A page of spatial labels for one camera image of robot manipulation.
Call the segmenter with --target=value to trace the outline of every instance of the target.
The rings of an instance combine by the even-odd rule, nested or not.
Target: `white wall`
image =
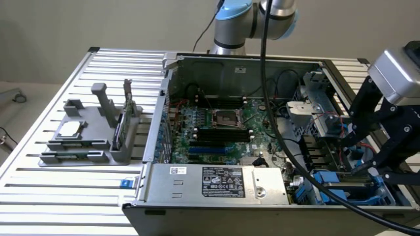
[[[90,46],[193,49],[217,0],[0,0],[0,80],[63,83]],[[420,39],[419,0],[298,0],[293,36],[269,53],[366,57]],[[209,31],[199,51],[211,47]],[[259,52],[259,40],[247,42]]]

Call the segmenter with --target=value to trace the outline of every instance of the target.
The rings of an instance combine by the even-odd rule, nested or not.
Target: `sticker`
[[[171,175],[186,175],[187,174],[187,167],[171,167],[170,174]]]
[[[246,74],[247,73],[247,68],[245,68],[245,67],[235,67],[235,73]]]
[[[245,198],[243,168],[203,167],[202,194],[207,198]]]

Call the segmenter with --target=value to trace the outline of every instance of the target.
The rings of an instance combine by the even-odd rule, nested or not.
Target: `warning label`
[[[245,198],[243,168],[203,167],[202,193],[209,198]]]

